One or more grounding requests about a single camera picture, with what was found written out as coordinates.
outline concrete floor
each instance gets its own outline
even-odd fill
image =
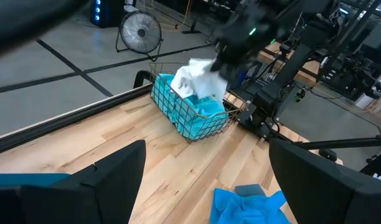
[[[160,10],[177,21],[148,9],[166,24],[182,21],[180,15],[163,7],[160,7]],[[209,33],[206,27],[198,26],[198,29]],[[151,62],[143,59],[137,63],[126,64],[125,62],[130,60],[144,58],[144,55],[130,51],[116,53],[116,32],[117,28],[93,27],[86,19],[77,15],[40,38],[80,72],[74,70],[73,66],[69,67],[37,42],[31,42],[1,57],[0,135],[106,98],[106,94],[95,88],[96,85],[113,95],[132,89],[136,72],[149,70]],[[159,58],[158,62],[187,62],[191,57],[212,58],[215,55],[213,47],[203,47],[206,40],[203,34],[184,35],[164,30],[162,36],[164,42],[161,53],[167,53],[167,56]],[[169,65],[164,71],[175,71],[178,67],[179,65]],[[69,76],[52,82],[52,77],[65,74]],[[91,81],[87,81],[80,74],[88,75]],[[43,84],[34,85],[38,80],[44,80]],[[12,85],[19,87],[7,91]],[[281,122],[311,141],[379,134],[381,120],[365,113],[355,113],[356,116],[349,112],[348,102],[342,103],[307,94],[300,103],[294,102],[289,105],[281,116]],[[336,151],[346,166],[359,170],[366,165],[366,158],[379,150],[373,148]]]

